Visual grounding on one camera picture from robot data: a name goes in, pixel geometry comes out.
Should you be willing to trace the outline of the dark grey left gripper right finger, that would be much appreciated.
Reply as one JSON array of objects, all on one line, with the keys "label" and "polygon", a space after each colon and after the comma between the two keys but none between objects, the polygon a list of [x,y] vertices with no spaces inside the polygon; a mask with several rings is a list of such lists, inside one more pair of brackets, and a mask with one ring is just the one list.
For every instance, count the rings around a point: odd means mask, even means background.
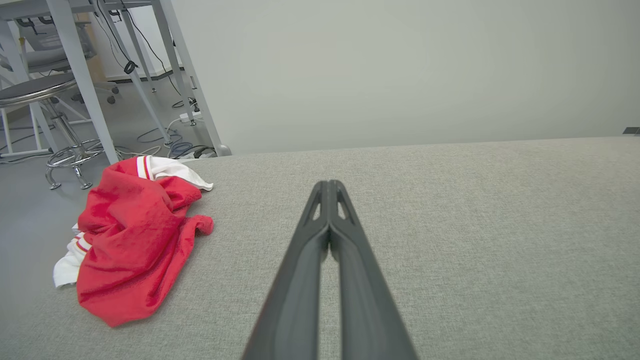
[{"label": "dark grey left gripper right finger", "polygon": [[338,262],[344,360],[416,360],[418,354],[354,205],[339,180],[328,183],[329,246]]}]

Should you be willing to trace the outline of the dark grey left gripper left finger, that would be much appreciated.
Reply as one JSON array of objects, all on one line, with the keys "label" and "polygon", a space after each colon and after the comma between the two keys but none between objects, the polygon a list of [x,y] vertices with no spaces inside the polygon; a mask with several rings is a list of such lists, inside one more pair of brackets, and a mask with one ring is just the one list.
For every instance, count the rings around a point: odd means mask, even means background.
[{"label": "dark grey left gripper left finger", "polygon": [[254,324],[243,359],[317,359],[320,280],[329,246],[328,198],[328,183],[316,183]]}]

